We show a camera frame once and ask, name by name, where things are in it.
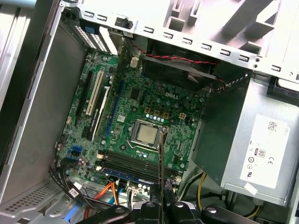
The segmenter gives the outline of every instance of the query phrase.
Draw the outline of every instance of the cpu socket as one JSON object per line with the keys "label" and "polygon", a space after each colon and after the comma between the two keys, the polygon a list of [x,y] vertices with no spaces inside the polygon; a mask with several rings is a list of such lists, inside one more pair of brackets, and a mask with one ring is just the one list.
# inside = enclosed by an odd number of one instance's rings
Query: cpu socket
{"label": "cpu socket", "polygon": [[132,130],[131,142],[158,150],[162,128],[163,127],[159,125],[137,120]]}

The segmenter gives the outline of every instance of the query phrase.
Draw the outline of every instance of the screw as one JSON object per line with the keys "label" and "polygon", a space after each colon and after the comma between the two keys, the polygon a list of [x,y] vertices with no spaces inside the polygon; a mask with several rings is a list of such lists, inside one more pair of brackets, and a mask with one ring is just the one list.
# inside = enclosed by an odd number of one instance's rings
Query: screw
{"label": "screw", "polygon": [[115,212],[116,213],[123,213],[125,210],[124,209],[122,209],[122,208],[116,208],[115,209]]}
{"label": "screw", "polygon": [[206,210],[210,213],[216,213],[217,212],[217,210],[215,208],[207,208]]}
{"label": "screw", "polygon": [[184,206],[181,202],[176,202],[174,205],[178,208],[182,208]]}
{"label": "screw", "polygon": [[146,203],[146,206],[153,208],[153,207],[155,207],[155,204],[153,202],[148,202],[148,203]]}

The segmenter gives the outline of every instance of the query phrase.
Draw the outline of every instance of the white connector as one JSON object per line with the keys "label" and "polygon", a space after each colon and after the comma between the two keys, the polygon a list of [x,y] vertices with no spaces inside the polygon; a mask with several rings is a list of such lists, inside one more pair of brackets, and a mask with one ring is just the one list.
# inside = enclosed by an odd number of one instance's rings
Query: white connector
{"label": "white connector", "polygon": [[97,99],[97,95],[98,95],[99,88],[101,86],[101,82],[103,80],[103,77],[104,77],[104,72],[103,71],[99,71],[98,75],[97,75],[97,79],[96,79],[96,81],[94,83],[92,96],[90,97],[89,104],[88,104],[88,107],[87,107],[87,110],[86,110],[86,115],[91,116],[91,114],[93,112],[93,107],[95,105],[95,101]]}

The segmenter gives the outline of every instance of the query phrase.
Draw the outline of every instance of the yellow wire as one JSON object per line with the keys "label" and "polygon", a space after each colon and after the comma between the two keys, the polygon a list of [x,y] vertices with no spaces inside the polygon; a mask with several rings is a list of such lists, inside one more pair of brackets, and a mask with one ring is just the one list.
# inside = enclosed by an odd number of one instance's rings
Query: yellow wire
{"label": "yellow wire", "polygon": [[260,208],[261,208],[261,206],[259,205],[257,207],[257,210],[254,213],[252,213],[250,216],[247,216],[246,218],[251,218],[251,217],[255,216],[259,212]]}
{"label": "yellow wire", "polygon": [[202,210],[202,205],[201,205],[201,202],[200,202],[200,193],[201,193],[201,188],[202,188],[202,185],[204,183],[204,180],[206,178],[206,173],[204,173],[201,177],[201,180],[200,180],[200,183],[198,185],[198,190],[197,190],[197,197],[198,197],[198,205],[199,205],[199,209]]}
{"label": "yellow wire", "polygon": [[[199,209],[202,210],[202,204],[201,204],[201,201],[200,201],[200,193],[201,193],[201,188],[202,188],[202,185],[204,183],[204,180],[206,178],[206,173],[203,173],[202,177],[201,177],[201,180],[199,182],[199,185],[198,185],[198,190],[197,190],[197,196],[198,196],[198,205],[199,205]],[[252,218],[253,216],[255,216],[259,210],[260,210],[261,206],[259,205],[257,207],[257,210],[252,213],[250,216],[247,216],[246,218]]]}

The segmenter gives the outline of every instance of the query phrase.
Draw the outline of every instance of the barcode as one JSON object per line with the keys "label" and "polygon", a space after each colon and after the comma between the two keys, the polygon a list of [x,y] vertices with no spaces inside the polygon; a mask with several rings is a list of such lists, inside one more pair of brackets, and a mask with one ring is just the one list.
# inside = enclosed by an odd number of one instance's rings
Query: barcode
{"label": "barcode", "polygon": [[270,131],[276,131],[276,128],[277,128],[277,123],[276,122],[272,122],[272,121],[270,121],[269,122],[269,126],[268,126],[268,130],[270,130]]}
{"label": "barcode", "polygon": [[74,189],[70,189],[69,190],[70,195],[72,195],[73,197],[77,197],[79,195],[79,193]]}

